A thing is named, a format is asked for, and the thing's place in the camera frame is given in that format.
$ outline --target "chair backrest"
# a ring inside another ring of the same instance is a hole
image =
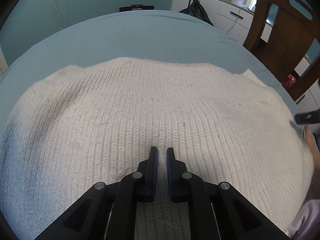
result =
[[[303,1],[294,1],[310,13],[312,20],[293,7],[290,0],[257,0],[252,24],[243,44],[280,82],[293,72],[314,39],[320,41],[319,18]],[[279,8],[266,43],[261,35],[272,4]],[[289,89],[293,100],[297,100],[320,77],[319,55]]]

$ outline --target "metal screw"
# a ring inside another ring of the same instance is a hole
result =
[[[132,174],[132,177],[134,177],[135,179],[141,178],[142,177],[142,173],[137,171],[134,174]]]
[[[96,189],[103,189],[104,188],[104,183],[103,182],[97,182],[96,184],[94,184],[94,187]]]
[[[182,174],[182,177],[185,179],[191,179],[192,178],[192,174],[190,172],[185,172]]]
[[[222,183],[220,184],[220,187],[221,187],[222,189],[229,189],[229,188],[230,188],[230,184],[229,184],[229,183],[226,183],[226,182],[222,182]]]

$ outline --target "teal wall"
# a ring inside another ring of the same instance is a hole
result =
[[[59,26],[76,23],[118,12],[119,7],[132,4],[154,5],[156,10],[169,10],[171,0],[52,0],[60,13]],[[8,65],[34,44],[58,32],[57,11],[50,0],[20,0],[2,30],[0,44]]]
[[[308,2],[307,2],[306,0],[302,0],[302,1],[303,1],[306,5],[308,5],[308,6],[310,7],[310,5],[308,4]],[[271,8],[270,8],[270,11],[269,11],[269,16],[268,16],[268,20],[270,21],[271,24],[274,23],[274,20],[275,20],[275,18],[276,18],[277,11],[278,11],[277,6],[272,5]],[[313,61],[313,60],[316,58],[316,56],[318,55],[319,51],[320,51],[320,44],[319,44],[319,42],[318,42],[317,40],[315,40],[315,41],[312,43],[309,51],[307,52],[307,55],[308,55],[309,59],[310,59],[311,61]]]

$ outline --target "black bag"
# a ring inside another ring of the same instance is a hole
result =
[[[193,0],[192,4],[190,4],[188,8],[180,11],[180,13],[191,15],[213,26],[212,22],[209,20],[207,13],[198,0]]]

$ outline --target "white knit sweater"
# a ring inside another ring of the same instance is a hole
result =
[[[157,195],[139,203],[137,239],[189,239],[169,201],[165,151],[212,183],[230,182],[277,226],[310,184],[310,151],[280,96],[251,71],[119,58],[68,66],[17,102],[0,139],[0,209],[34,239],[97,181],[119,181],[159,149]]]

